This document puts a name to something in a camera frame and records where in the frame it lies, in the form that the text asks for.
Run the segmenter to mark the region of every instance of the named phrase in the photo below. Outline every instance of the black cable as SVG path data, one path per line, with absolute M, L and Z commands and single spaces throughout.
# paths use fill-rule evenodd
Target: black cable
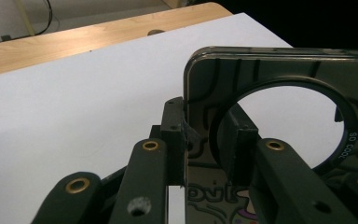
M 50 1 L 49 0 L 44 0 L 46 3 L 48 3 L 48 25 L 46 26 L 46 28 L 39 32 L 39 33 L 36 33 L 35 35 L 42 35 L 43 33 L 46 32 L 46 30 L 49 28 L 49 26 L 51 25 L 51 22 L 53 20 L 53 9 L 51 8 L 51 4 L 50 4 Z

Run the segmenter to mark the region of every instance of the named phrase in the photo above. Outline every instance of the cable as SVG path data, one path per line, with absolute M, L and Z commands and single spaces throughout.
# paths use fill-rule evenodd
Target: cable
M 51 25 L 51 22 L 53 20 L 53 9 L 51 8 L 51 4 L 50 4 L 50 1 L 49 0 L 44 0 L 45 1 L 45 4 L 47 3 L 48 4 L 48 25 L 46 26 L 46 28 L 39 32 L 39 33 L 36 33 L 35 35 L 42 35 L 43 33 L 46 32 L 46 30 L 49 28 L 49 26 Z

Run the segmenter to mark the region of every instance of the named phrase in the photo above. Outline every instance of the wooden surface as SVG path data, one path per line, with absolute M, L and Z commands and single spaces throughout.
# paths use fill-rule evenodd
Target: wooden surface
M 215 3 L 182 7 L 0 43 L 0 73 L 232 15 Z

